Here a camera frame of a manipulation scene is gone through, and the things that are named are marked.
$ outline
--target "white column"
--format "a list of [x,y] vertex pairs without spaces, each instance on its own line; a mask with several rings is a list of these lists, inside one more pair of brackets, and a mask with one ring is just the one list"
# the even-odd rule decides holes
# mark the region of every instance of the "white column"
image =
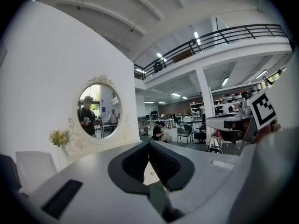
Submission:
[[[210,94],[209,87],[207,86],[205,73],[204,73],[202,67],[198,67],[196,69],[196,75],[199,80],[201,94],[202,94],[202,98],[204,101],[206,118],[213,117],[211,94]],[[209,140],[211,137],[212,137],[212,129],[209,127],[206,127],[206,140]]]
[[211,90],[211,87],[209,87],[209,91],[210,91],[210,96],[211,96],[211,102],[212,102],[212,112],[213,112],[213,117],[214,117],[216,114],[215,114],[214,99],[213,99],[213,95],[212,95],[212,90]]

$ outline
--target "flower decoration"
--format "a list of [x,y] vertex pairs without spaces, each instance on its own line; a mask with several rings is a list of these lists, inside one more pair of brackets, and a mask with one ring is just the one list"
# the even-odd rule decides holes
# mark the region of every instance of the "flower decoration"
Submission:
[[69,131],[60,132],[59,130],[54,130],[52,134],[49,135],[49,140],[58,147],[60,147],[60,145],[66,145],[70,140]]

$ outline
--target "oval mirror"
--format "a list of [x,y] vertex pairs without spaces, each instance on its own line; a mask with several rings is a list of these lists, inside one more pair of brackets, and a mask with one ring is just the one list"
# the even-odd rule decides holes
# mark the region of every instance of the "oval mirror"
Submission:
[[83,91],[77,112],[82,129],[97,139],[111,135],[121,118],[119,99],[104,84],[93,84]]

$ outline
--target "cap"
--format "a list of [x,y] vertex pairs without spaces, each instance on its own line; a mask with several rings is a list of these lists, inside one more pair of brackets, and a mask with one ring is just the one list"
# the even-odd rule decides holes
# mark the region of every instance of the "cap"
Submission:
[[84,104],[91,104],[93,101],[93,98],[90,96],[85,96],[84,98]]

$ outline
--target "backpack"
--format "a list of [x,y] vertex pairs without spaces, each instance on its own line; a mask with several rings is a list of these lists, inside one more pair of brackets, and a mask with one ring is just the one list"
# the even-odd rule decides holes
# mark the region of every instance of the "backpack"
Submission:
[[211,138],[206,144],[206,152],[224,154],[216,138]]

